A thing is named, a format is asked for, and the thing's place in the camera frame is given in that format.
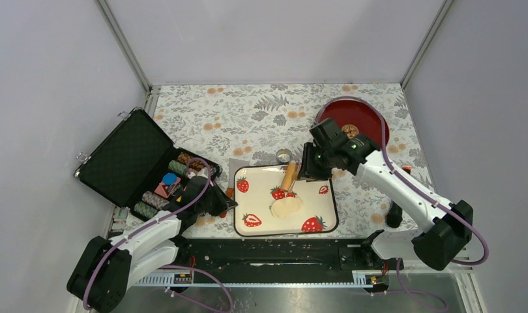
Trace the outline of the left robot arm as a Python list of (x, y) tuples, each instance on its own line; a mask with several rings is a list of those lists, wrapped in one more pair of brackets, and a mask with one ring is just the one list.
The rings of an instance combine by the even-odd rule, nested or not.
[(196, 220), (193, 210), (213, 190), (212, 180), (199, 174), (188, 181), (182, 203), (175, 201), (128, 233), (92, 238), (76, 264), (66, 290), (82, 301), (85, 310), (111, 312), (128, 289), (162, 267), (184, 267), (190, 251), (173, 239)]

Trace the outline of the wooden dough roller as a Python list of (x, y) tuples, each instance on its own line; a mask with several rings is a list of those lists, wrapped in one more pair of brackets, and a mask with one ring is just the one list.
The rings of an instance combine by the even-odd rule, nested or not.
[(291, 190), (294, 182), (297, 180), (297, 175), (299, 172), (299, 164), (295, 161), (291, 161), (287, 164), (284, 178), (280, 184), (280, 190), (289, 191)]

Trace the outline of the strawberry print tray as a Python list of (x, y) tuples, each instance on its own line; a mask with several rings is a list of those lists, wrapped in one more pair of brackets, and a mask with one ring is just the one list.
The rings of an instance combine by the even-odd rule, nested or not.
[(328, 181), (295, 181), (281, 188), (286, 166), (249, 166), (235, 173), (235, 231), (243, 237), (327, 233), (339, 217)]

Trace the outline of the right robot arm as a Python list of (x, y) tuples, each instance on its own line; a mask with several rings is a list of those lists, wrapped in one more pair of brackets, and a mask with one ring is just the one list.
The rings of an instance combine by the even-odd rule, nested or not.
[(384, 154), (364, 134), (349, 138), (335, 121), (326, 119), (310, 129), (313, 140), (303, 147), (299, 179), (327, 180), (334, 168), (370, 183), (406, 212), (415, 231), (377, 231), (362, 249), (362, 262), (377, 269), (391, 258), (420, 260), (442, 271), (471, 240), (473, 208), (454, 203), (427, 189)]

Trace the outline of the metal ring cutter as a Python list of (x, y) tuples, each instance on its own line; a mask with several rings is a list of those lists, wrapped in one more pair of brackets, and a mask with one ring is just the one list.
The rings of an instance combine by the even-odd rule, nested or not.
[(289, 149), (277, 150), (276, 160), (279, 164), (288, 164), (293, 160), (293, 154)]

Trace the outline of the white dough ball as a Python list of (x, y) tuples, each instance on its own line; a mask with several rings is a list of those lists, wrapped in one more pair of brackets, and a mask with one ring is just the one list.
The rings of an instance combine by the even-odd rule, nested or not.
[(275, 218), (285, 219), (288, 215), (302, 209), (303, 202), (300, 198), (286, 197), (276, 200), (270, 208), (271, 215)]

